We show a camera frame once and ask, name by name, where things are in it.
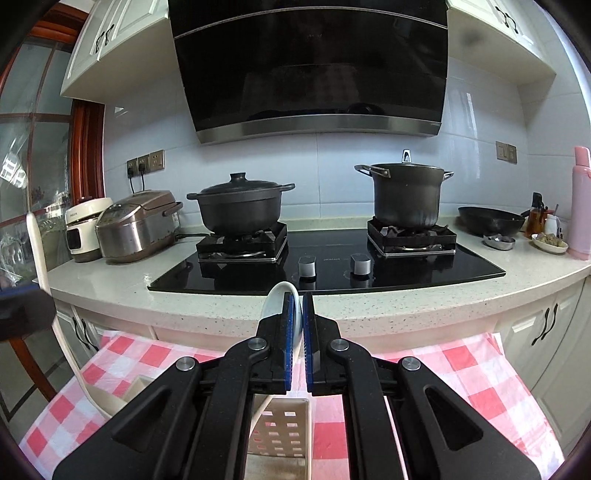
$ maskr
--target pink thermos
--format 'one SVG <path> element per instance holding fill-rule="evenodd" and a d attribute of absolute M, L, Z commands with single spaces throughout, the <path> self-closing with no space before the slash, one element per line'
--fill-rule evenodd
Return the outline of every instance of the pink thermos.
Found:
<path fill-rule="evenodd" d="M 575 147 L 573 167 L 573 210 L 569 225 L 569 253 L 591 259 L 591 155 L 586 147 Z"/>

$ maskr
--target stove knob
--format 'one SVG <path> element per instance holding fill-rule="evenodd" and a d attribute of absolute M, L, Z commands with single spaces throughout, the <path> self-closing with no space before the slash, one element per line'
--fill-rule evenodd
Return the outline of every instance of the stove knob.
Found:
<path fill-rule="evenodd" d="M 371 259 L 364 254 L 351 255 L 351 273 L 363 277 L 371 273 Z"/>
<path fill-rule="evenodd" d="M 300 257 L 297 269 L 301 278 L 314 278 L 316 276 L 316 257 L 309 255 Z"/>

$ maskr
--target checkered cloth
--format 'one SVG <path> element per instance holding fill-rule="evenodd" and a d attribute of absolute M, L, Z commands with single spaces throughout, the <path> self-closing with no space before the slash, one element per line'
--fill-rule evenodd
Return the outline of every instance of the checkered cloth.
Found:
<path fill-rule="evenodd" d="M 223 355 L 130 333 L 116 332 L 105 340 L 108 342 L 82 372 L 87 382 L 115 395 L 122 395 L 138 375 L 156 378 L 181 356 L 194 356 L 203 362 Z M 564 461 L 542 411 L 491 335 L 380 357 L 397 361 L 409 355 L 421 359 L 532 459 L 543 480 Z M 309 396 L 302 359 L 294 366 L 288 396 L 311 401 L 313 480 L 349 479 L 341 398 Z M 49 479 L 57 464 L 104 423 L 73 378 L 41 413 L 20 446 L 35 468 Z"/>

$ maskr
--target rice cooker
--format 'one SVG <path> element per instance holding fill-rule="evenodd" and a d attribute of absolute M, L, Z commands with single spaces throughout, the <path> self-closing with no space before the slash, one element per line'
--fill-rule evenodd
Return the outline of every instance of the rice cooker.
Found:
<path fill-rule="evenodd" d="M 95 225 L 100 214 L 111 205 L 110 198 L 84 198 L 66 210 L 66 238 L 75 262 L 91 262 L 102 256 Z"/>

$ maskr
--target metal bolt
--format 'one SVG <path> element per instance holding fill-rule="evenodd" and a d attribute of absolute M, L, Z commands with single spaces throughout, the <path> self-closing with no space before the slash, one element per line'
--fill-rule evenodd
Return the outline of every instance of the metal bolt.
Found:
<path fill-rule="evenodd" d="M 248 341 L 248 348 L 258 352 L 267 346 L 267 341 L 264 338 L 254 337 Z"/>
<path fill-rule="evenodd" d="M 192 370 L 197 362 L 192 356 L 184 356 L 177 360 L 176 366 L 181 372 L 188 372 Z"/>
<path fill-rule="evenodd" d="M 406 356 L 402 359 L 402 366 L 409 370 L 410 372 L 414 372 L 421 368 L 421 361 L 418 358 L 414 358 L 413 356 Z"/>
<path fill-rule="evenodd" d="M 330 347 L 337 352 L 344 352 L 349 348 L 349 342 L 342 338 L 335 338 L 331 343 Z"/>

